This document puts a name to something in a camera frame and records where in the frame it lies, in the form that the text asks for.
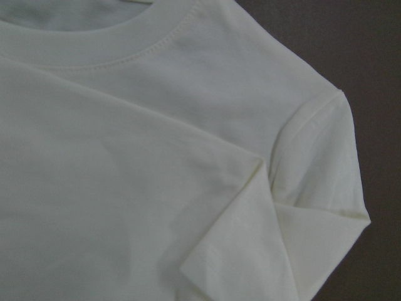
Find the t-shirt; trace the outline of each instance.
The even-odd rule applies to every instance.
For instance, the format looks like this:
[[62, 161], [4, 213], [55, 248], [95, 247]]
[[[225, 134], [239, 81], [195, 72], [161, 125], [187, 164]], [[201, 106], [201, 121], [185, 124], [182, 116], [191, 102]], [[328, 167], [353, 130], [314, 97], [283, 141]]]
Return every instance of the t-shirt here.
[[0, 19], [0, 300], [311, 300], [370, 224], [345, 93], [235, 0]]

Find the sleeve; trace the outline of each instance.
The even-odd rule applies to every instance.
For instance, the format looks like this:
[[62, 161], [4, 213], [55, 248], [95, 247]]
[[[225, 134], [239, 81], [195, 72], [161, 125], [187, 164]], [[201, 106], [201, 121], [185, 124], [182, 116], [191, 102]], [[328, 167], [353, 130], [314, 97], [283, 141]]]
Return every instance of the sleeve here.
[[369, 223], [339, 90], [297, 110], [179, 268], [202, 300], [311, 300]]

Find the dark brown background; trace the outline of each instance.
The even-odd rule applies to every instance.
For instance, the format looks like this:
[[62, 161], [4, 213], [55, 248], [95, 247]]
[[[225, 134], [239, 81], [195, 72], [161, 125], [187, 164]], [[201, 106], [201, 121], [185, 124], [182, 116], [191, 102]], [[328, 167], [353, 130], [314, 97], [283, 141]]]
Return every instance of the dark brown background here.
[[372, 223], [313, 301], [401, 301], [401, 0], [236, 1], [353, 112]]

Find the neckline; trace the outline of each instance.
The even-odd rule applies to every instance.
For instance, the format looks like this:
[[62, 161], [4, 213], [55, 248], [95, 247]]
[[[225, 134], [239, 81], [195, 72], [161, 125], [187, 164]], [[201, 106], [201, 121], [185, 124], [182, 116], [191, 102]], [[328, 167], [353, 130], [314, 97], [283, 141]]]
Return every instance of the neckline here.
[[151, 50], [179, 28], [197, 0], [154, 0], [140, 14], [105, 28], [53, 31], [0, 20], [0, 54], [43, 69], [109, 65]]

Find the seam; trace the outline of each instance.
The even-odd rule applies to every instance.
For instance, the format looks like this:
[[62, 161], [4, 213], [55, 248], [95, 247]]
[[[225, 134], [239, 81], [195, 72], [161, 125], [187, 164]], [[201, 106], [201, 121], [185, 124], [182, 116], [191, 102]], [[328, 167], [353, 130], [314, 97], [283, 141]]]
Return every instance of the seam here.
[[277, 165], [276, 165], [276, 168], [274, 169], [273, 176], [272, 176], [272, 179], [271, 179], [271, 180], [272, 180], [272, 181], [271, 181], [271, 187], [273, 187], [274, 182], [275, 182], [275, 180], [276, 180], [277, 171], [278, 171], [278, 169], [279, 169], [279, 167], [280, 167], [281, 161], [283, 160], [284, 153], [289, 149], [289, 147], [290, 147], [291, 144], [293, 143], [294, 139], [299, 135], [299, 133], [310, 123], [310, 121], [311, 121], [318, 113], [320, 113], [323, 109], [325, 109], [327, 106], [329, 106], [329, 104], [331, 104], [331, 103], [332, 103], [335, 99], [337, 99], [337, 97], [338, 97], [339, 95], [341, 95], [341, 94], [344, 94], [344, 92], [343, 92], [342, 90], [338, 89], [338, 90], [334, 93], [334, 95], [333, 95], [331, 98], [329, 98], [329, 100], [328, 100], [326, 103], [324, 103], [322, 106], [318, 107], [318, 108], [312, 113], [312, 115], [311, 115], [308, 119], [306, 119], [306, 120], [298, 127], [297, 131], [294, 133], [294, 136], [292, 136], [292, 138], [288, 141], [287, 145], [284, 146], [284, 148], [283, 148], [283, 150], [282, 150], [282, 152], [281, 152], [281, 154], [280, 154], [280, 157], [279, 157], [279, 159], [278, 159], [278, 163], [277, 163]]
[[[184, 18], [178, 23], [178, 25], [175, 28], [173, 28], [169, 33], [167, 33], [167, 35], [164, 36], [164, 38], [158, 40], [156, 43], [150, 45], [149, 47], [143, 49], [142, 51], [126, 56], [124, 58], [118, 58], [116, 60], [96, 65], [82, 65], [82, 66], [51, 66], [51, 65], [35, 65], [35, 64], [30, 64], [30, 65], [41, 70], [54, 71], [54, 72], [94, 71], [99, 69], [112, 68], [114, 66], [120, 66], [124, 63], [128, 63], [143, 56], [150, 55], [158, 50], [160, 51], [165, 47], [167, 47], [173, 40], [176, 39], [176, 37], [179, 36], [179, 34], [187, 27], [187, 25], [190, 24], [190, 22], [194, 19], [194, 16], [198, 12], [198, 10], [200, 10], [200, 8], [201, 8], [201, 1], [195, 0], [194, 5], [189, 9]], [[7, 56], [4, 55], [3, 53], [0, 53], [0, 56], [7, 58]]]

